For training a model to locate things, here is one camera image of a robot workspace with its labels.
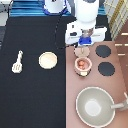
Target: black tablecloth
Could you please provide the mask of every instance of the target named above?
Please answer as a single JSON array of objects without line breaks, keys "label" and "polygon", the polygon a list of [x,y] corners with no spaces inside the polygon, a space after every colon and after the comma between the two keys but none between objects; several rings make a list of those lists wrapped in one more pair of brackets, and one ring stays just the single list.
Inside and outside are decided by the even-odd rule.
[{"label": "black tablecloth", "polygon": [[[104,16],[99,24],[100,17],[97,25],[107,26]],[[57,50],[54,44],[58,18],[11,17],[7,20],[0,51],[0,128],[66,128],[65,49]],[[65,45],[66,24],[74,20],[62,17],[57,31],[58,47]],[[19,50],[23,51],[23,71],[14,74],[11,68]],[[58,63],[55,68],[45,70],[39,66],[38,58],[49,51],[57,55]]]}]

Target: bowl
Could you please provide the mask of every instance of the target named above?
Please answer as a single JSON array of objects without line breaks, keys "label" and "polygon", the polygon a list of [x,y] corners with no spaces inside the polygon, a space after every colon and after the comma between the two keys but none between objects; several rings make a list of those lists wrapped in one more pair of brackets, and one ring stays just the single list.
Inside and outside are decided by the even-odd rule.
[{"label": "bowl", "polygon": [[[81,69],[78,66],[78,62],[81,61],[81,60],[85,62],[85,64],[84,64],[85,65],[85,68],[84,69]],[[74,68],[75,68],[76,73],[78,73],[79,75],[81,75],[81,76],[87,76],[89,74],[91,68],[92,68],[92,62],[87,57],[78,57],[75,60],[75,66],[74,66]]]},{"label": "bowl", "polygon": [[40,55],[39,64],[44,69],[52,69],[57,64],[57,56],[52,52],[45,52]]},{"label": "bowl", "polygon": [[76,111],[80,119],[91,127],[105,127],[115,116],[114,104],[108,92],[99,87],[83,89],[76,99]]}]

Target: wall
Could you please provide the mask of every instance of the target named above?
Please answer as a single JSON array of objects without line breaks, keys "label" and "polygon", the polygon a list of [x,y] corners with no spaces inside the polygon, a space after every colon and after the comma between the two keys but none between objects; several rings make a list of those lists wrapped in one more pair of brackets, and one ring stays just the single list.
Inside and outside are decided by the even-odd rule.
[{"label": "wall", "polygon": [[128,19],[128,0],[106,0],[105,10],[108,17],[111,36],[112,39],[115,40]]},{"label": "wall", "polygon": [[128,35],[122,35],[122,33],[128,33],[128,20],[115,39],[115,46],[117,48],[124,82],[128,92]]}]

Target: black round pad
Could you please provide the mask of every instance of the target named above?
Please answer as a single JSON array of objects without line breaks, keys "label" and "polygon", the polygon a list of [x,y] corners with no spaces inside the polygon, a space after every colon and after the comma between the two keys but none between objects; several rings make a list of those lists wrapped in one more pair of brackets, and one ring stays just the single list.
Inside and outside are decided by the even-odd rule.
[{"label": "black round pad", "polygon": [[103,76],[112,76],[115,72],[114,66],[109,62],[102,62],[98,66],[100,74]]},{"label": "black round pad", "polygon": [[111,54],[111,49],[106,45],[99,45],[96,48],[96,54],[102,58],[105,58]]}]

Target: cable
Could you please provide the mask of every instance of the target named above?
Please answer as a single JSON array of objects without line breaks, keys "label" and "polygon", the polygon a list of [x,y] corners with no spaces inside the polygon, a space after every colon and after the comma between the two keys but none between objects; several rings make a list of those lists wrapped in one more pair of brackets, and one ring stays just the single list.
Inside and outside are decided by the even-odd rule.
[{"label": "cable", "polygon": [[60,23],[60,20],[61,20],[61,18],[62,18],[62,15],[63,15],[63,12],[66,10],[66,7],[63,9],[63,11],[61,12],[61,14],[60,14],[60,17],[59,17],[59,19],[58,19],[58,22],[57,22],[57,24],[56,24],[56,28],[55,28],[55,33],[54,33],[54,36],[55,36],[55,46],[56,46],[56,48],[57,49],[65,49],[66,47],[69,47],[69,46],[73,46],[73,44],[71,44],[71,45],[67,45],[67,46],[64,46],[64,47],[61,47],[61,48],[59,48],[58,46],[57,46],[57,42],[56,42],[56,35],[57,35],[57,29],[58,29],[58,25],[59,25],[59,23]]},{"label": "cable", "polygon": [[10,7],[10,5],[11,5],[11,3],[12,3],[12,1],[13,0],[11,0],[11,2],[9,3],[9,6],[8,6],[8,8],[6,9],[6,7],[5,7],[5,4],[3,4],[2,2],[2,5],[4,6],[4,10],[3,11],[1,11],[0,13],[2,13],[2,12],[7,12],[8,13],[8,17],[9,17],[9,10],[11,10],[9,7]]},{"label": "cable", "polygon": [[2,46],[3,41],[0,41],[0,46]]},{"label": "cable", "polygon": [[10,5],[11,5],[12,2],[13,2],[13,0],[11,0],[11,2],[9,3],[9,6],[8,6],[8,11],[7,11],[8,17],[9,17],[9,11],[11,10],[9,7],[10,7]]},{"label": "cable", "polygon": [[4,6],[4,10],[3,10],[3,11],[1,11],[0,13],[2,13],[2,12],[6,12],[7,10],[6,10],[5,5],[4,5],[2,2],[0,2],[0,3]]}]

